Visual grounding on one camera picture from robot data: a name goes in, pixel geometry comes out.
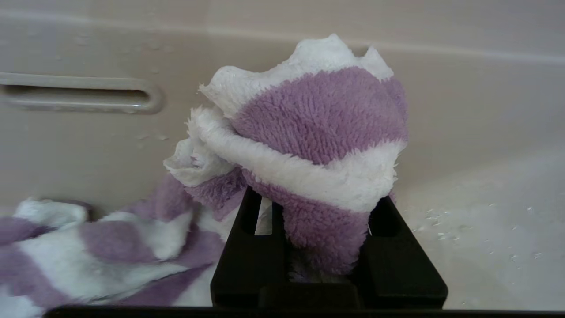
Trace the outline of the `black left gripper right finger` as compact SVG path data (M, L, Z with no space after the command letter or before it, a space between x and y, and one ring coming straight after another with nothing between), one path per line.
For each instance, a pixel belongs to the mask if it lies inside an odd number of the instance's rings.
M440 309L447 299L446 283L390 197L370 213L357 288L370 309Z

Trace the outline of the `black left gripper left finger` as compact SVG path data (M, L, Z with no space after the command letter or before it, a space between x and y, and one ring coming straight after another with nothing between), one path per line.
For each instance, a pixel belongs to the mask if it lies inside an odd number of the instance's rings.
M288 283L283 208L273 203L269 235L256 235L262 196L248 187L211 282L218 308L258 308L266 292Z

